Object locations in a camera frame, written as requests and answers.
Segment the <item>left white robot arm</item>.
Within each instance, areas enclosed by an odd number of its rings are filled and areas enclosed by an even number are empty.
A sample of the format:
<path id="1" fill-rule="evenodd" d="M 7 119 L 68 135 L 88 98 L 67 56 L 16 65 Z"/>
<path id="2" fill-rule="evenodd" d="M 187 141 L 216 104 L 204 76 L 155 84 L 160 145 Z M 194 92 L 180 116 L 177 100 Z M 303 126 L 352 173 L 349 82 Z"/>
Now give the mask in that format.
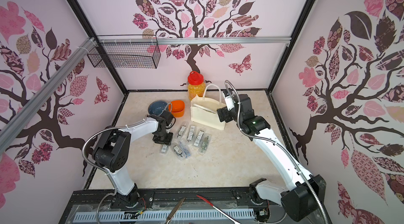
<path id="1" fill-rule="evenodd" d="M 133 207 L 139 199 L 137 186 L 126 167 L 130 144 L 152 134 L 154 143 L 169 146 L 173 133 L 169 133 L 168 130 L 175 122 L 176 118 L 172 113 L 164 111 L 160 115 L 147 115 L 133 125 L 110 127 L 100 133 L 92 158 L 98 169 L 106 173 L 116 190 L 117 197 L 125 206 Z"/>

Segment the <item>clear compass case green parts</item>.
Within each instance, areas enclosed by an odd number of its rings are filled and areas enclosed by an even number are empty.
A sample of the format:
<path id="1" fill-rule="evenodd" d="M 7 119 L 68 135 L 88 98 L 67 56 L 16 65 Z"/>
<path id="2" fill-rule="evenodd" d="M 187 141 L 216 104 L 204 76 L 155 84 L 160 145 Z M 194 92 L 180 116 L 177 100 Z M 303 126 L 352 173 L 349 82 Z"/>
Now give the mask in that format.
<path id="1" fill-rule="evenodd" d="M 201 143 L 200 143 L 199 149 L 198 149 L 198 152 L 199 152 L 201 155 L 204 155 L 204 154 L 206 153 L 210 141 L 211 141 L 211 135 L 210 135 L 210 134 L 207 134 L 207 135 L 205 135 L 205 136 L 203 137 L 203 139 L 202 139 L 202 141 L 201 141 Z"/>

